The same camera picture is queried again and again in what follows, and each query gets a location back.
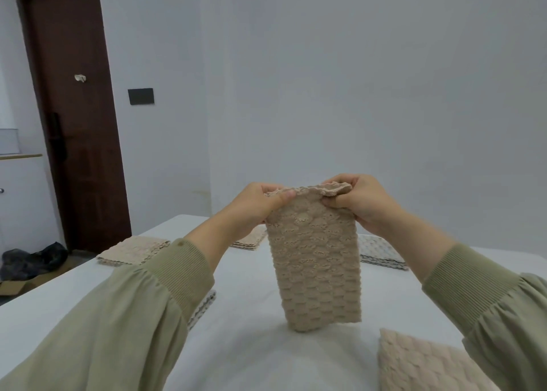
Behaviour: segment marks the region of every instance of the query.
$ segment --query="green sleeve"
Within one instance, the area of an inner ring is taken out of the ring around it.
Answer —
[[[183,239],[142,266],[116,269],[0,380],[0,390],[160,391],[213,283],[201,252]]]
[[[545,389],[545,280],[519,276],[457,244],[428,276],[423,291],[462,332],[466,351],[498,387]]]

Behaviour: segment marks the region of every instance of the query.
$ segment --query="white tablecloth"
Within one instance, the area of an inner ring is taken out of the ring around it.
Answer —
[[[205,218],[179,215],[144,235],[175,239]],[[516,271],[547,278],[547,260],[479,249]],[[0,307],[0,377],[23,361],[113,271],[94,260]],[[230,248],[215,272],[217,299],[189,333],[165,390],[377,390],[379,329],[461,346],[461,334],[411,272],[361,265],[363,321],[289,331],[268,242]]]

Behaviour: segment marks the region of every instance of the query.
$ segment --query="left hand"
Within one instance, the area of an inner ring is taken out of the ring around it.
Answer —
[[[240,240],[271,212],[287,205],[294,197],[294,190],[285,191],[270,197],[264,194],[284,188],[283,185],[252,182],[217,215],[229,220],[234,241]]]

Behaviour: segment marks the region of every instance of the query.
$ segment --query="textured pattern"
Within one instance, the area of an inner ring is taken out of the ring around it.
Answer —
[[[359,234],[357,238],[361,262],[408,270],[403,258],[382,237]]]
[[[265,237],[266,227],[259,225],[255,227],[248,236],[243,237],[241,240],[238,240],[232,244],[232,247],[242,248],[245,250],[256,250]]]
[[[97,260],[110,266],[142,264],[169,243],[162,238],[132,236],[100,253]]]
[[[492,391],[496,386],[461,349],[380,329],[381,391]]]
[[[349,210],[327,208],[321,202],[323,196],[351,191],[351,185],[294,189],[296,198],[266,220],[289,327],[305,332],[335,322],[360,322],[361,275],[355,220]]]
[[[197,321],[203,316],[205,311],[209,309],[209,306],[215,301],[216,297],[217,292],[215,290],[210,290],[209,293],[207,293],[207,296],[205,296],[205,298],[201,301],[199,306],[196,308],[196,310],[188,320],[188,331],[194,327]]]

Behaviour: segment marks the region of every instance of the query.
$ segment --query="door handle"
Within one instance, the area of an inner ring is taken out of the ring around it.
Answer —
[[[53,151],[57,160],[59,160],[60,162],[64,162],[68,158],[68,153],[65,143],[65,137],[63,136],[63,129],[61,128],[59,113],[53,112],[49,115],[49,129],[49,143],[51,145],[51,150]]]

